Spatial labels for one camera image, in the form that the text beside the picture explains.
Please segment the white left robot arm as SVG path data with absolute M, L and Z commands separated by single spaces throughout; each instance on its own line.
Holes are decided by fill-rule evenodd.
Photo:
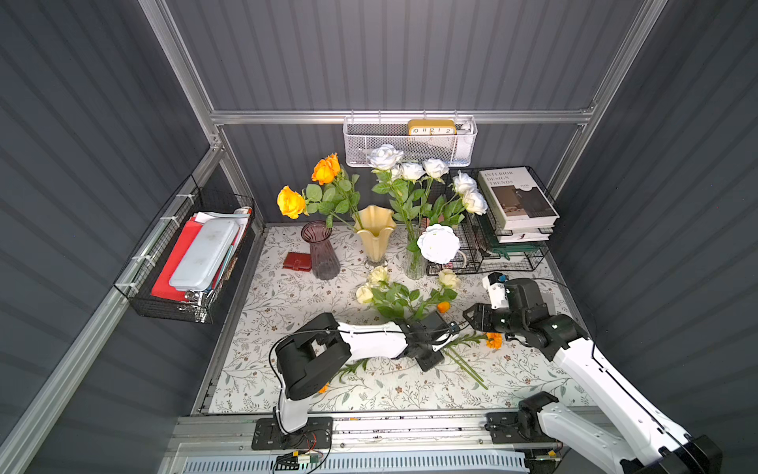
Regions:
M 290 435 L 308 421 L 313 398 L 344 367 L 364 359 L 412 359 L 422 371 L 444 361 L 442 349 L 455 342 L 461 327 L 434 311 L 411 323 L 379 325 L 341 322 L 322 313 L 270 349 L 270 365 L 280 383 L 274 420 Z

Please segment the yellow ruffled vase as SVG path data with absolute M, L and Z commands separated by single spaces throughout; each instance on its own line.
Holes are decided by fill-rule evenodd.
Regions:
M 393 209 L 369 205 L 357 214 L 355 231 L 361 239 L 369 266 L 384 264 L 389 240 L 396 228 Z

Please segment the clear glass vase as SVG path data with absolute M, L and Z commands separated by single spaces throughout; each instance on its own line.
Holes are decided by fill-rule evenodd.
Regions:
M 426 275 L 428 262 L 416 243 L 411 242 L 406 247 L 405 274 L 411 280 L 419 280 Z

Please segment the white hardcover book stack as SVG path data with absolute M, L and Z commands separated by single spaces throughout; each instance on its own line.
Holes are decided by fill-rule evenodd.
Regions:
M 528 167 L 483 169 L 477 179 L 501 243 L 549 240 L 560 215 Z

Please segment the red folder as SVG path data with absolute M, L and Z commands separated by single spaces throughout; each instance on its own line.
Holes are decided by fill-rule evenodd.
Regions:
M 151 296 L 170 301 L 186 300 L 186 293 L 171 286 L 170 280 L 202 228 L 203 225 L 198 223 L 194 216 L 184 225 L 167 263 L 150 292 Z

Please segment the white plastic case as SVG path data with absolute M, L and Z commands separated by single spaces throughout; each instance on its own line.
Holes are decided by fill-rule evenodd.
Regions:
M 231 218 L 213 218 L 201 224 L 203 228 L 170 280 L 171 286 L 182 292 L 210 287 L 238 233 L 238 224 Z

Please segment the red wallet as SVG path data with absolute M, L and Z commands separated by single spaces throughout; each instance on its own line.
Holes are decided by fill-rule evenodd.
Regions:
M 312 258 L 310 254 L 288 252 L 284 258 L 282 268 L 298 272 L 310 272 L 312 270 Z

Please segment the orange yellow rose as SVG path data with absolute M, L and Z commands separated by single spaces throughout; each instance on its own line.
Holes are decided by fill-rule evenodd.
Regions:
M 347 223 L 343 215 L 355 220 L 358 229 L 363 228 L 359 216 L 360 193 L 355 189 L 358 175 L 349 175 L 341 167 L 339 156 L 333 153 L 320 160 L 314 167 L 311 181 L 306 188 L 306 213 L 320 213 L 326 217 L 328 228 L 334 221 Z

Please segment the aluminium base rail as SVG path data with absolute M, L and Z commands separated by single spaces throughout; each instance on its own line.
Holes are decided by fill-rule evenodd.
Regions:
M 572 442 L 496 434 L 514 410 L 317 413 L 280 438 L 267 415 L 181 418 L 161 473 L 598 473 Z

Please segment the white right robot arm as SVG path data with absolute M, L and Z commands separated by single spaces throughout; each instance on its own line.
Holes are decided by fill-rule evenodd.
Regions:
M 551 313 L 535 280 L 493 273 L 482 283 L 490 300 L 465 310 L 470 326 L 539 351 L 582 387 L 617 430 L 610 433 L 539 392 L 519 402 L 513 424 L 494 422 L 496 431 L 518 432 L 525 440 L 553 438 L 606 473 L 722 470 L 722 450 L 708 436 L 691 436 L 649 402 L 574 319 Z

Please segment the purple glass vase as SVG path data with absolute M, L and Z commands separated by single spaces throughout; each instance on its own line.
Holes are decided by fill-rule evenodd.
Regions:
M 325 221 L 308 222 L 301 230 L 301 237 L 310 248 L 311 272 L 318 280 L 333 280 L 341 270 L 331 242 L 332 233 Z

